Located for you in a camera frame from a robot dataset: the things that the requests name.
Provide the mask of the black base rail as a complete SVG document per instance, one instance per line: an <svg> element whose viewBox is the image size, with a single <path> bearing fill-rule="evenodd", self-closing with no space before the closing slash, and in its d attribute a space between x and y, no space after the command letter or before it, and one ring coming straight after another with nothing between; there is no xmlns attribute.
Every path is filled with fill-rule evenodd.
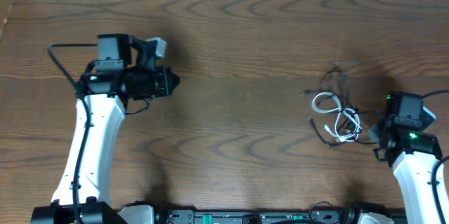
<svg viewBox="0 0 449 224"><path fill-rule="evenodd" d="M118 211L127 223L154 224L245 224L245 223L399 223L406 224L403 209L354 202L344 208L329 202L317 202L308 209L200 210L194 207L162 207L135 202Z"/></svg>

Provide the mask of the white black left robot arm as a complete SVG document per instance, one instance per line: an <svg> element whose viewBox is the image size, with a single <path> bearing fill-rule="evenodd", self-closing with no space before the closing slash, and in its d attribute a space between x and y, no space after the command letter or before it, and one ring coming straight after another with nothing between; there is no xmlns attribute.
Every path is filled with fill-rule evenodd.
<svg viewBox="0 0 449 224"><path fill-rule="evenodd" d="M117 211L110 205L110 171L116 139L130 113L129 100L169 96L180 83L171 68L158 66L167 43L129 34L100 34L78 81L76 126L59 185L48 206L36 207L32 223L166 223L163 210L135 202Z"/></svg>

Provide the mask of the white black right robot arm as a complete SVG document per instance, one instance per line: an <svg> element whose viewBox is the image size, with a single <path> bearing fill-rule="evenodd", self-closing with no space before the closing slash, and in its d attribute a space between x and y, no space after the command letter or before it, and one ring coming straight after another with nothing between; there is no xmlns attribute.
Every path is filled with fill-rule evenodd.
<svg viewBox="0 0 449 224"><path fill-rule="evenodd" d="M438 138L424 130L436 119L424 96L391 92L381 119L368 130L378 144L379 162L388 163L401 189L409 223L447 223L448 193Z"/></svg>

